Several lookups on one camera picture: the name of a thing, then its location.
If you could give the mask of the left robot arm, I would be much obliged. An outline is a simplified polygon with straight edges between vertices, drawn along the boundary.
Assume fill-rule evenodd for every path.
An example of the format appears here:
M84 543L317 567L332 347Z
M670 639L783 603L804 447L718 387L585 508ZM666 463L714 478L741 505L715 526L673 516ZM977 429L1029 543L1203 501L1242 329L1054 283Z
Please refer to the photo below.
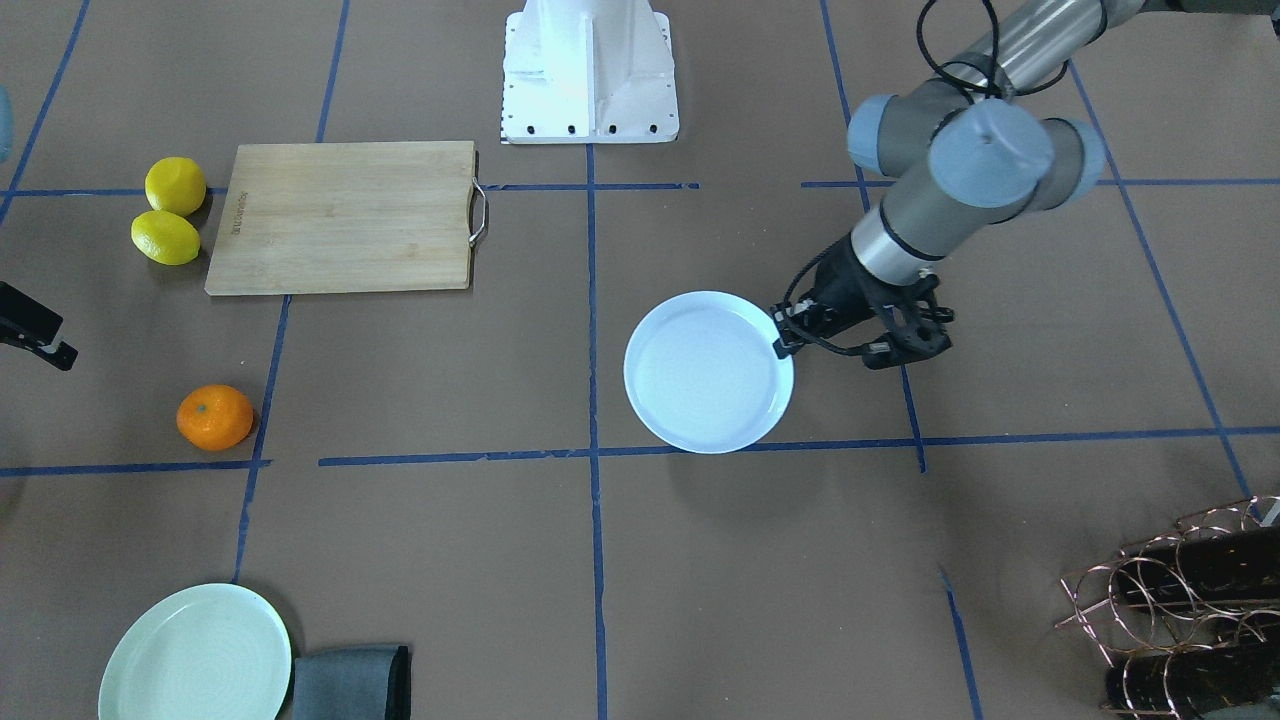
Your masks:
M1074 54L1139 14L1277 15L1275 1L1028 1L987 18L989 32L940 61L916 46L931 77L906 95L867 99L847 124L847 152L891 179L884 196L842 238L804 266L809 291L790 286L771 309L774 355L815 346L886 369L951 346L955 314L936 297L934 269L975 232L1088 193L1105 149L1100 133L1019 105L1061 79Z

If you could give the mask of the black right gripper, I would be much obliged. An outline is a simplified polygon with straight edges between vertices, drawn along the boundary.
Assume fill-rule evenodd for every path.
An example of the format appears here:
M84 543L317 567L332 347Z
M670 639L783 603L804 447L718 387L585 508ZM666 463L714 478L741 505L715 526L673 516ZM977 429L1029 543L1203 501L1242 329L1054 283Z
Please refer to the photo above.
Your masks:
M38 351L60 372L69 372L79 351L61 341L64 318L6 282L1 283L1 342Z

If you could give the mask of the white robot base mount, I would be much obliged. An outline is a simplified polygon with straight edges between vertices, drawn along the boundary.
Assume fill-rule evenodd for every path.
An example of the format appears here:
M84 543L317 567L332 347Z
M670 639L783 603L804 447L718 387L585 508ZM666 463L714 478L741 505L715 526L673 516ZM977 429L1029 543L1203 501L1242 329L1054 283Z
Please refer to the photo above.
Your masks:
M672 28L649 1L527 1L503 38L502 143L677 140Z

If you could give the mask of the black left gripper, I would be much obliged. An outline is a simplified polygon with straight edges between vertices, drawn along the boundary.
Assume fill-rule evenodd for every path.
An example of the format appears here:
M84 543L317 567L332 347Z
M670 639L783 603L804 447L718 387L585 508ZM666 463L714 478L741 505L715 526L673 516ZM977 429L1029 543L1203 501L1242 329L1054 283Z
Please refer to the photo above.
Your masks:
M846 234L815 255L783 292L783 318L776 318L778 359L814 346L845 357L859 357L869 370L922 363L948 351L951 307L938 305L940 278L925 269L915 282L899 286L876 278L856 259ZM832 338L864 322L883 332L874 340L838 346Z

